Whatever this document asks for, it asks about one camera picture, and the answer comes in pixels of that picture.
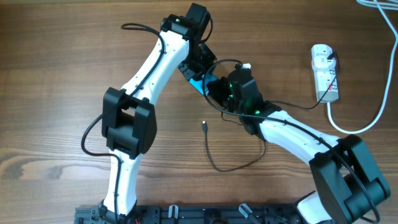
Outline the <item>blue screen Galaxy smartphone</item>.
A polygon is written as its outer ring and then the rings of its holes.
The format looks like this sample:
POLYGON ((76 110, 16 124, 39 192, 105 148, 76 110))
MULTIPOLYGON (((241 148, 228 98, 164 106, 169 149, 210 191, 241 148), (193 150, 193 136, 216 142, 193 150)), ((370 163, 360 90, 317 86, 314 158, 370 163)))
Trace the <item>blue screen Galaxy smartphone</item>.
MULTIPOLYGON (((189 84, 191 84, 192 87, 194 87, 201 95, 203 95, 203 78, 204 78, 204 74, 198 79, 198 80, 194 80, 193 78, 189 79, 189 84)), ((219 78, 217 78, 215 75, 213 75, 212 73, 206 76, 206 80, 205 80, 205 90, 206 90, 206 94, 209 95, 209 90, 207 87, 207 84, 209 82, 213 82, 213 81, 217 81, 219 80, 219 78)))

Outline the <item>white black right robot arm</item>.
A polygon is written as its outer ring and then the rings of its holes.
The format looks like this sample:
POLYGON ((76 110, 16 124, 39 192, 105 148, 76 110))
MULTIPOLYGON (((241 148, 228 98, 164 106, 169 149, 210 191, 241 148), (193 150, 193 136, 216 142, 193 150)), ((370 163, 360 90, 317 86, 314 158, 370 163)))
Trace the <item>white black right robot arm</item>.
POLYGON ((212 107, 237 116, 250 135, 286 149, 310 167, 316 190, 297 205, 307 223, 380 222, 377 206, 391 190, 359 136, 339 138, 293 119, 263 100, 247 67, 237 67, 220 79, 207 72, 202 86, 212 107))

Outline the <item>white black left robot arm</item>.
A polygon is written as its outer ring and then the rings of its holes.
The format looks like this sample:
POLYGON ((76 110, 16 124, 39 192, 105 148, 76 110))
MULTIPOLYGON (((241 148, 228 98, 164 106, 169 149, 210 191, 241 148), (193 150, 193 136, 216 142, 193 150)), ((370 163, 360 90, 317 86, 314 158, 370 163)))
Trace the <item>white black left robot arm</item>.
POLYGON ((158 40, 138 72, 121 89, 109 88, 103 98, 101 134, 109 148, 111 176, 101 210, 116 223, 126 222, 136 206, 139 166, 157 133, 155 105, 165 84, 175 69, 189 82, 200 81, 216 60, 203 37, 212 23, 207 8, 193 3, 184 16, 166 17, 160 30, 122 25, 152 32, 158 40))

